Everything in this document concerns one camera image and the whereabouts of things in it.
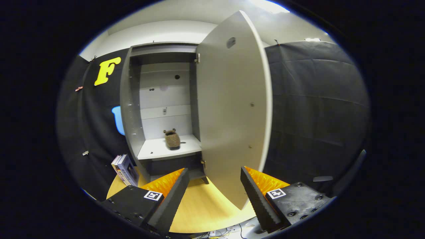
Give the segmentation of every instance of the brown basket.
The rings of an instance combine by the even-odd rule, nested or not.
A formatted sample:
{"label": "brown basket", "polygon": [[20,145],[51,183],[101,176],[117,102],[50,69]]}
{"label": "brown basket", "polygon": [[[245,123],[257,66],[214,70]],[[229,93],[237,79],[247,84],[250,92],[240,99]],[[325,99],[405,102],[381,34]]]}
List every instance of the brown basket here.
{"label": "brown basket", "polygon": [[170,150],[177,150],[180,148],[180,137],[175,130],[165,132],[165,142]]}

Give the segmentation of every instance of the wooden floor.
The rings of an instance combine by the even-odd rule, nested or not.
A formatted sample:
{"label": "wooden floor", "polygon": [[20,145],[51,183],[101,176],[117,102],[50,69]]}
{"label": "wooden floor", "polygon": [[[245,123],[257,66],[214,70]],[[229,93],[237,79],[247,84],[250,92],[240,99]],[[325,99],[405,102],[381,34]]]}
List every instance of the wooden floor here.
{"label": "wooden floor", "polygon": [[[146,184],[146,181],[139,171],[138,173],[140,175],[139,187],[141,187]],[[107,198],[124,187],[125,184],[117,175],[109,188]],[[218,230],[253,217],[255,217],[255,212],[251,203],[243,210],[239,210],[220,193],[211,181],[209,184],[205,184],[202,179],[195,179],[189,182],[171,224],[170,232],[198,233]]]}

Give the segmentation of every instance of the gray cabinet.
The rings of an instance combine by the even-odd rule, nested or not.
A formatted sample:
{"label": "gray cabinet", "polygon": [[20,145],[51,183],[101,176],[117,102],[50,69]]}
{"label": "gray cabinet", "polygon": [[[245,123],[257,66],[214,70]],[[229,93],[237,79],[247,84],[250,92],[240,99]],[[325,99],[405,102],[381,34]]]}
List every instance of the gray cabinet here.
{"label": "gray cabinet", "polygon": [[[189,167],[192,179],[207,175],[235,206],[246,205],[240,168],[263,169],[272,89],[264,48],[244,12],[199,44],[131,47],[120,95],[125,136],[148,181]],[[186,142],[176,151],[163,134],[172,128]]]}

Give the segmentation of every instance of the cabinet door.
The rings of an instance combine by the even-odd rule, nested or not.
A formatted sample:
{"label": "cabinet door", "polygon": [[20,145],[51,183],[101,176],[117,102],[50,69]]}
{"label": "cabinet door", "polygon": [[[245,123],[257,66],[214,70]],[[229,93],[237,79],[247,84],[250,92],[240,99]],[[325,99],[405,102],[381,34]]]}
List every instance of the cabinet door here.
{"label": "cabinet door", "polygon": [[199,129],[205,174],[236,207],[248,202],[241,166],[263,170],[272,124],[272,87],[261,39],[238,11],[198,45]]}

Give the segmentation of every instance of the book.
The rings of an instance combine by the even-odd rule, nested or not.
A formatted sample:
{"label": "book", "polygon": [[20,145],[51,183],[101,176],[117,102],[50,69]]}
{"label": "book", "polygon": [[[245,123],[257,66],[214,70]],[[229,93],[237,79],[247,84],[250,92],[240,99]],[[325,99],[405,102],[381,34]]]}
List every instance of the book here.
{"label": "book", "polygon": [[122,173],[121,169],[118,167],[118,162],[121,160],[122,155],[118,155],[113,161],[113,168],[115,169],[116,173],[118,174],[118,176],[121,178],[121,180],[124,182],[124,184],[126,186],[131,185],[130,182],[125,178],[124,174]]}
{"label": "book", "polygon": [[116,174],[118,174],[119,178],[121,178],[121,180],[125,183],[125,181],[124,181],[124,179],[123,179],[123,176],[124,176],[124,175],[122,175],[121,170],[120,170],[119,168],[115,167],[115,163],[116,163],[116,162],[117,162],[120,158],[121,158],[121,155],[117,155],[117,156],[115,157],[115,159],[112,161],[112,163],[110,163],[110,164],[111,164],[112,168],[115,170]]}
{"label": "book", "polygon": [[122,155],[121,159],[118,161],[118,167],[121,169],[121,172],[124,174],[129,183],[137,187],[139,182],[139,174],[137,173],[134,165],[131,163],[130,157],[127,154]]}

